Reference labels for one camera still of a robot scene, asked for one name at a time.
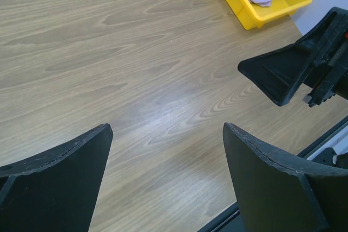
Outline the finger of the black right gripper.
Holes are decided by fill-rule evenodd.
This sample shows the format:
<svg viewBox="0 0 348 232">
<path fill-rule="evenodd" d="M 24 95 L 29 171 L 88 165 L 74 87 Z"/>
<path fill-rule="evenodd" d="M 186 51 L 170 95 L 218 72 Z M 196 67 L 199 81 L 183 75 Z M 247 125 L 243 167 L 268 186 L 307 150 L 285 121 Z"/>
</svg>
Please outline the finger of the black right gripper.
<svg viewBox="0 0 348 232">
<path fill-rule="evenodd" d="M 241 61 L 238 71 L 253 82 L 273 103 L 290 102 L 309 73 L 310 51 L 296 44 Z"/>
</svg>

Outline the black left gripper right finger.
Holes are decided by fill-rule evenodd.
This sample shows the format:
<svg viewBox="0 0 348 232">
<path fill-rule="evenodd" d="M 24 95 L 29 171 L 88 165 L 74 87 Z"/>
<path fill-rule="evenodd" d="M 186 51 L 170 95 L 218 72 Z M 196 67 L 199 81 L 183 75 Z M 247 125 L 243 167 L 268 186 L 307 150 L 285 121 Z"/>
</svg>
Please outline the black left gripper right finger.
<svg viewBox="0 0 348 232">
<path fill-rule="evenodd" d="M 312 162 L 225 123 L 223 144 L 246 231 L 347 231 L 347 170 Z"/>
</svg>

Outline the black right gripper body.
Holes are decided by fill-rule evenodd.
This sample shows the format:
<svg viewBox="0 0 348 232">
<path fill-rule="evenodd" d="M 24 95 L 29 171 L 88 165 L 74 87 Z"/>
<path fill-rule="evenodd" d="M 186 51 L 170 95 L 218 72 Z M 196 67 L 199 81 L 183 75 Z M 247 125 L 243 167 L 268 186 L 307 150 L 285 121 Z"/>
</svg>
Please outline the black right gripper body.
<svg viewBox="0 0 348 232">
<path fill-rule="evenodd" d="M 306 54 L 303 83 L 312 89 L 304 101 L 313 107 L 335 95 L 347 99 L 347 10 L 331 8 L 295 47 Z"/>
</svg>

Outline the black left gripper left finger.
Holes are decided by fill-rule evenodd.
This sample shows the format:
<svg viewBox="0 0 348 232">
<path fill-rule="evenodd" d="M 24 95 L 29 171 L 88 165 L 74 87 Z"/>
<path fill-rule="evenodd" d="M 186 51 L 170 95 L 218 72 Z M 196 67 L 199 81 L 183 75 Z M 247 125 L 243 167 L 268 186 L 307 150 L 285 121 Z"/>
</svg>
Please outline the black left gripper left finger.
<svg viewBox="0 0 348 232">
<path fill-rule="evenodd" d="M 1 167 L 1 231 L 88 231 L 113 131 L 101 124 Z"/>
</svg>

